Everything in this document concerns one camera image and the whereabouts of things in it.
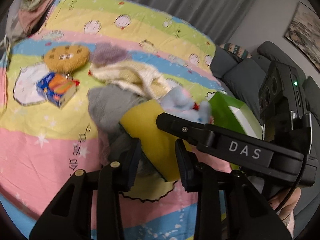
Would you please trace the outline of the right human hand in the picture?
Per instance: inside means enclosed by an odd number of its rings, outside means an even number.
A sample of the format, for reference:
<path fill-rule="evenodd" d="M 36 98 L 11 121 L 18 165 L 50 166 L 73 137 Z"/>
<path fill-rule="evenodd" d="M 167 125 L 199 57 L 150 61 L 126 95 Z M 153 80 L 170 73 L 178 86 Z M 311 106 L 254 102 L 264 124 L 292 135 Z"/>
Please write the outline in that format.
<path fill-rule="evenodd" d="M 279 204 L 284 200 L 286 194 L 288 191 L 284 191 L 273 197 L 271 200 L 269 200 L 269 205 L 272 207 L 272 209 L 276 209 Z M 281 219 L 281 221 L 285 224 L 287 229 L 291 234 L 293 234 L 293 230 L 295 227 L 295 219 L 293 215 L 293 210 L 296 207 L 299 199 L 301 196 L 301 189 L 296 188 L 294 192 L 291 194 L 289 199 L 286 201 L 286 203 L 283 205 L 283 207 L 278 211 L 278 216 Z"/>

